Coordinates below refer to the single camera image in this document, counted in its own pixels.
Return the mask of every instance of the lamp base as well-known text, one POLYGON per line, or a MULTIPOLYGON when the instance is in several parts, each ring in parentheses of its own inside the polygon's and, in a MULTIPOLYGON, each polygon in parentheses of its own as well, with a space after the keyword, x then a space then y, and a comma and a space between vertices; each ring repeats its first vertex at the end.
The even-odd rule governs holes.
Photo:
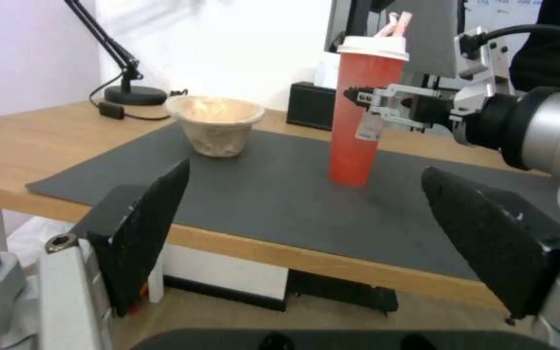
POLYGON ((157 106, 166 98, 165 92, 158 88, 131 87, 130 92, 123 92, 120 86, 105 89, 105 100, 120 105, 157 106))

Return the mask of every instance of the black speaker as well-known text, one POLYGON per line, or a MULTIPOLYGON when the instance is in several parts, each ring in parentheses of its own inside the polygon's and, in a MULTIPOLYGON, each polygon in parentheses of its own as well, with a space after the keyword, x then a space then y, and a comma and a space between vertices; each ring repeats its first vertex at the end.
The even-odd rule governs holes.
POLYGON ((313 83, 291 85, 286 122, 315 129, 332 129, 336 90, 313 83))

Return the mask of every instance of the wooden desk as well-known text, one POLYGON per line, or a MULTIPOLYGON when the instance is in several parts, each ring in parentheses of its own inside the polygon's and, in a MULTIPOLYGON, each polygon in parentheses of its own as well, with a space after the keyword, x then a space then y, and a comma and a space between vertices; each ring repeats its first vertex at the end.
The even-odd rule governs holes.
MULTIPOLYGON (((159 107, 134 108, 157 115, 159 107)), ((327 131, 285 124, 284 113, 268 111, 257 129, 329 140, 327 131)), ((0 117, 0 208, 76 222, 88 206, 29 193, 37 181, 173 122, 112 120, 87 102, 0 117)), ((381 149, 422 157, 510 170, 496 152, 467 148, 452 138, 387 129, 381 149)), ((173 225, 167 242, 329 277, 386 286, 406 292, 503 308, 482 283, 398 266, 361 261, 220 232, 173 225)))

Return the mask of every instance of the whiteboard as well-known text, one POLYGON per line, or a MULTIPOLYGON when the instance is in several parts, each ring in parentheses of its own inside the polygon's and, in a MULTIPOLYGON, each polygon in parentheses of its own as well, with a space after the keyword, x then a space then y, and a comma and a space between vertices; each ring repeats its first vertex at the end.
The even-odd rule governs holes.
MULTIPOLYGON (((534 24, 542 6, 542 0, 468 0, 466 3, 466 31, 483 27, 487 31, 520 24, 534 24)), ((505 42, 509 46, 509 64, 513 56, 522 48, 528 34, 508 35, 505 42)), ((442 78, 440 86, 461 88, 468 82, 461 79, 442 78)))

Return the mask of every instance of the white cup lid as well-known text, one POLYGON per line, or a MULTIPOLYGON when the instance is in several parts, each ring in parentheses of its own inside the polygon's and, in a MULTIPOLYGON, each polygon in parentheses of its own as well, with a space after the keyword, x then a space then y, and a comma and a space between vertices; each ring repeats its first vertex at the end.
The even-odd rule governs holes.
POLYGON ((340 53, 358 53, 409 61, 405 51, 405 37, 345 37, 338 47, 340 53))

